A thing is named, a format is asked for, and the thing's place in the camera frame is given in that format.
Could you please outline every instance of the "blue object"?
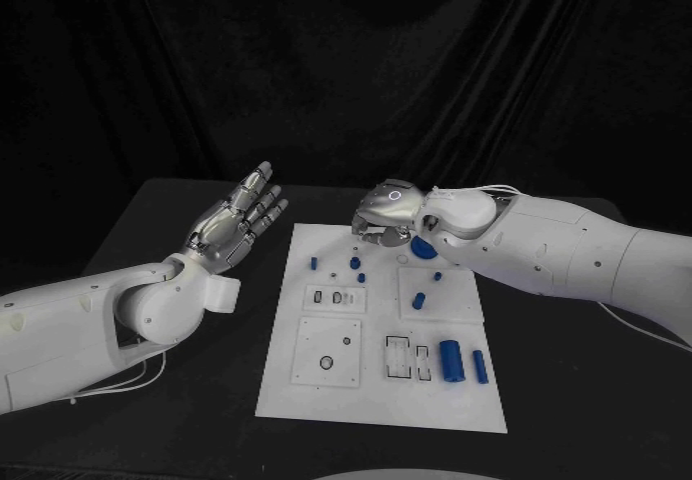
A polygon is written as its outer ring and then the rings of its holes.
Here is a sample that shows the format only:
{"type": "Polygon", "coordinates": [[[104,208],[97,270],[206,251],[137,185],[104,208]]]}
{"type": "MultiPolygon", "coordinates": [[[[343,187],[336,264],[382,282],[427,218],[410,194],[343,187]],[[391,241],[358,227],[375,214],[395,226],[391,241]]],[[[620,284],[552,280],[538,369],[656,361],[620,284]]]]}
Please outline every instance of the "blue object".
{"type": "Polygon", "coordinates": [[[425,294],[418,292],[414,298],[414,308],[420,310],[423,308],[423,302],[425,301],[425,294]]]}
{"type": "Polygon", "coordinates": [[[483,361],[483,352],[480,350],[473,351],[473,363],[476,364],[479,383],[487,383],[486,362],[483,361]]]}
{"type": "Polygon", "coordinates": [[[464,364],[462,363],[462,351],[456,340],[440,342],[440,357],[443,359],[443,377],[446,382],[463,382],[464,364]]]}
{"type": "Polygon", "coordinates": [[[437,251],[433,248],[433,245],[421,237],[414,237],[411,240],[411,251],[414,252],[414,255],[424,260],[437,257],[437,251]]]}

